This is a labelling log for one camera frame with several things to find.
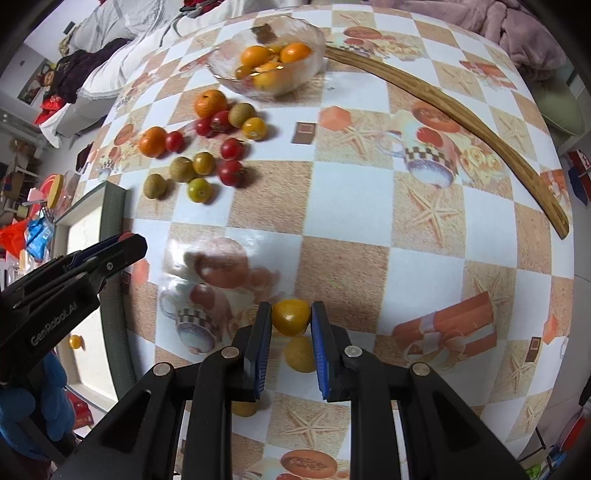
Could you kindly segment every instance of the pink blanket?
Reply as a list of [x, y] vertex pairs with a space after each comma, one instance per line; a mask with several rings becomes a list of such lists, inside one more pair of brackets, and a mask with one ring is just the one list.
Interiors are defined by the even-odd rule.
[[527, 79], [544, 80], [566, 64], [566, 55], [545, 26], [517, 0], [370, 0], [428, 15], [478, 33], [501, 46]]

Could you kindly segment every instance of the curved wooden stick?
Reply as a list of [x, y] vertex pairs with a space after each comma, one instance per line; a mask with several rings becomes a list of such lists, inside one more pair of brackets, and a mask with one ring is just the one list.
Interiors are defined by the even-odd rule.
[[569, 234], [569, 220], [548, 186], [525, 159], [488, 128], [469, 108], [433, 85], [380, 61], [367, 59], [356, 53], [328, 45], [326, 46], [324, 56], [328, 59], [365, 70], [382, 80], [386, 80], [386, 82], [400, 87], [419, 100], [423, 100], [435, 108], [439, 108], [452, 120], [455, 120], [466, 130], [475, 134], [503, 159], [527, 191], [531, 193], [535, 201], [542, 207], [542, 210], [556, 229], [559, 237], [564, 239]]

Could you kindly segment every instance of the pillow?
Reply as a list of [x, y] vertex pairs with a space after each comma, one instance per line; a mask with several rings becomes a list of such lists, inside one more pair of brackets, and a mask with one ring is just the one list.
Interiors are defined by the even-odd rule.
[[565, 81], [553, 77], [528, 87], [546, 123], [575, 137], [584, 133], [583, 114]]

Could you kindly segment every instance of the glass bowl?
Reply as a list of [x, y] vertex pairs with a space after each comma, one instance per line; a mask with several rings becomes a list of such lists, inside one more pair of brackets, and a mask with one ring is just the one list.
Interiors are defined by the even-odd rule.
[[[325, 40], [322, 30], [305, 20], [288, 16], [271, 17], [267, 26], [241, 31], [220, 43], [209, 54], [208, 67], [217, 80], [231, 91], [249, 97], [277, 97], [295, 90], [310, 80], [324, 63]], [[240, 55], [251, 45], [307, 44], [312, 53], [303, 60], [284, 63], [270, 72], [253, 73], [237, 80], [234, 72], [240, 66]], [[258, 75], [265, 75], [255, 80]]]

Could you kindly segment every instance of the red plastic bag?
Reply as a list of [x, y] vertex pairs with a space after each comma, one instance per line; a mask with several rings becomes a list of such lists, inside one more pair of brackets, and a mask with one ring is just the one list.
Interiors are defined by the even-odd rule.
[[0, 247], [9, 252], [13, 257], [18, 258], [21, 250], [24, 250], [25, 230], [29, 220], [22, 220], [0, 230]]

